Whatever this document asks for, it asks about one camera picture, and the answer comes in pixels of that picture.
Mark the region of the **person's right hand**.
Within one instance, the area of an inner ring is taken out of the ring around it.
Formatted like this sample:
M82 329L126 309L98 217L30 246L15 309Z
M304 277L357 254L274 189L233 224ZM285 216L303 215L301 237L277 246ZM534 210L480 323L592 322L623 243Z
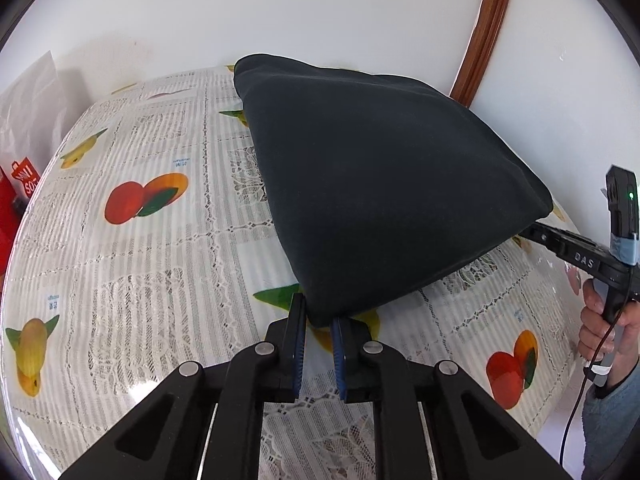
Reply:
M631 301L623 308L617 325L608 333L610 326L602 318L604 303L593 287L593 280L582 288L585 307L580 312L578 351L591 360L602 360L612 356L613 363L608 373L606 386L614 388L634 370L639 359L639 304Z

